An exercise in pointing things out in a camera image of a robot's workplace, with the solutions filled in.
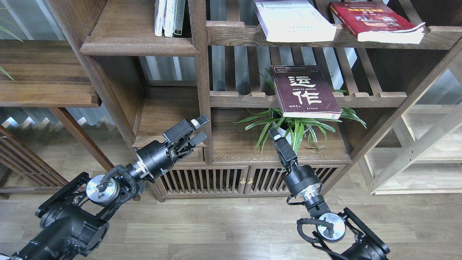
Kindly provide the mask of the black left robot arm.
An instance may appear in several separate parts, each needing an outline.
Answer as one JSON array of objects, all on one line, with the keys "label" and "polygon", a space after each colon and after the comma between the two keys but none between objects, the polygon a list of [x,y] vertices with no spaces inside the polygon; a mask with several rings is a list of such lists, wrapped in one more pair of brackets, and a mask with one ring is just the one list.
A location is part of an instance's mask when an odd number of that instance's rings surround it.
[{"label": "black left robot arm", "polygon": [[204,132],[195,132],[208,121],[205,115],[180,121],[163,134],[163,143],[154,140],[139,149],[133,164],[117,165],[93,178],[79,174],[36,210],[42,231],[11,259],[71,260],[89,255],[107,234],[109,219],[142,193],[145,181],[154,182],[170,171],[206,139]]}]

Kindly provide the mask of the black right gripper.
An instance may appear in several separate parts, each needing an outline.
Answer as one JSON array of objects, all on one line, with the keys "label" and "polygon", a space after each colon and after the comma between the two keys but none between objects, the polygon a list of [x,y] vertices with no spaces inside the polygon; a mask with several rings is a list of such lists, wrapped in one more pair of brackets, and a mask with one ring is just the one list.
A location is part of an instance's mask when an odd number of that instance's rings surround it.
[{"label": "black right gripper", "polygon": [[300,166],[297,161],[297,155],[289,145],[286,138],[282,138],[277,128],[269,130],[274,141],[274,148],[287,171],[284,182],[295,197],[314,197],[322,191],[322,181],[314,173],[311,166]]}]

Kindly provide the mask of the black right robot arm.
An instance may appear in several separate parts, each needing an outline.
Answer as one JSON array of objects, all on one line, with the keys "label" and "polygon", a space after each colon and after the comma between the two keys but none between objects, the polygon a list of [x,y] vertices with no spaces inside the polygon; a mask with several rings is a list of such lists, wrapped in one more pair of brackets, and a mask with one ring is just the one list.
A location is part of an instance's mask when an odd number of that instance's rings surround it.
[{"label": "black right robot arm", "polygon": [[[353,212],[345,208],[344,212],[333,213],[321,194],[322,181],[314,170],[300,166],[297,156],[286,138],[276,129],[270,130],[287,176],[284,183],[290,191],[290,198],[302,199],[310,218],[297,220],[299,235],[314,248],[324,251],[333,260],[386,260],[390,252],[388,246],[378,238]],[[335,253],[326,245],[345,237],[347,229],[355,235],[353,245],[343,253]]]}]

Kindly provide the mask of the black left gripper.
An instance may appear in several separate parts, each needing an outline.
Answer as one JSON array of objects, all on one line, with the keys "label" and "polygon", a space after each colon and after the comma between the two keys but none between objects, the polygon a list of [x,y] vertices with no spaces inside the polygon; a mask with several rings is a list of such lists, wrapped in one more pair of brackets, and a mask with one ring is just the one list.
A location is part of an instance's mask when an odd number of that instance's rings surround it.
[{"label": "black left gripper", "polygon": [[157,140],[149,143],[137,152],[139,162],[144,164],[146,179],[157,179],[173,168],[174,164],[193,153],[194,147],[206,140],[201,131],[193,138],[191,135],[209,122],[206,115],[191,121],[180,121],[163,133],[165,142]]}]

